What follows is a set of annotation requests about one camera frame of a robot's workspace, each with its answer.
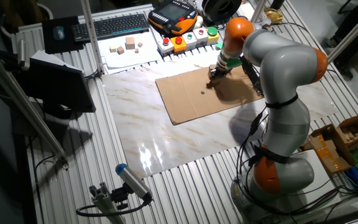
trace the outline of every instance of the black monitor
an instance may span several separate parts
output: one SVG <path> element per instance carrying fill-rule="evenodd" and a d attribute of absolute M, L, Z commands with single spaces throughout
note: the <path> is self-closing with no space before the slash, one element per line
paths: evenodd
<path fill-rule="evenodd" d="M 17 55 L 0 51 L 7 63 L 17 64 Z M 76 112 L 95 112 L 96 108 L 81 71 L 30 58 L 28 71 L 13 71 L 27 96 L 50 105 L 64 105 Z"/>

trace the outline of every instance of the mouse pad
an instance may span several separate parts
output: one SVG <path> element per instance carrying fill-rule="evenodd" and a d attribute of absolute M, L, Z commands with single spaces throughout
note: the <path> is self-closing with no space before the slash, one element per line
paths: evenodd
<path fill-rule="evenodd" d="M 43 22 L 42 32 L 44 33 L 45 52 L 47 54 L 57 54 L 84 49 L 83 43 L 74 43 L 71 26 L 76 24 L 78 24 L 78 18 L 76 16 Z M 53 28 L 56 26 L 62 26 L 64 28 L 65 38 L 63 40 L 55 40 L 53 38 Z"/>
<path fill-rule="evenodd" d="M 242 67 L 236 67 L 221 81 L 207 88 L 208 69 L 182 73 L 155 82 L 173 125 L 259 100 Z"/>

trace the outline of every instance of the robotic arm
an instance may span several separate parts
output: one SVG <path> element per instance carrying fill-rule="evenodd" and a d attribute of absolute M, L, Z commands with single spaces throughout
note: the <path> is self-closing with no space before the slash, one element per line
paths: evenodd
<path fill-rule="evenodd" d="M 227 61 L 241 53 L 250 63 L 260 66 L 260 82 L 269 113 L 260 149 L 263 156 L 254 164 L 249 183 L 239 177 L 232 185 L 234 203 L 244 211 L 250 203 L 244 203 L 246 198 L 239 198 L 233 190 L 240 182 L 240 186 L 247 184 L 252 195 L 263 202 L 299 191 L 313 182 L 309 162 L 290 157 L 304 142 L 310 128 L 309 110 L 298 98 L 296 88 L 317 82 L 328 63 L 320 50 L 259 29 L 258 25 L 237 17 L 227 23 L 216 68 L 208 74 L 211 82 L 225 77 L 231 70 Z"/>

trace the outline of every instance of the black keyboard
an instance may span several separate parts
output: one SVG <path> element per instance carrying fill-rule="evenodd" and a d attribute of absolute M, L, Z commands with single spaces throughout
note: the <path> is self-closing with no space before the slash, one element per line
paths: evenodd
<path fill-rule="evenodd" d="M 106 19 L 93 22 L 93 24 L 98 40 L 147 31 L 149 29 L 149 24 L 143 14 Z M 71 29 L 74 35 L 74 42 L 90 41 L 86 24 L 73 25 Z"/>

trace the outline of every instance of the cardboard sheet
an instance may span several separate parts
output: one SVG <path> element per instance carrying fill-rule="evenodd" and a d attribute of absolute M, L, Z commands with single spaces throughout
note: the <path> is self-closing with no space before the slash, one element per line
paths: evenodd
<path fill-rule="evenodd" d="M 208 69 L 155 81 L 173 125 L 262 98 L 256 94 L 242 67 L 233 68 L 212 89 L 206 87 L 209 83 Z"/>

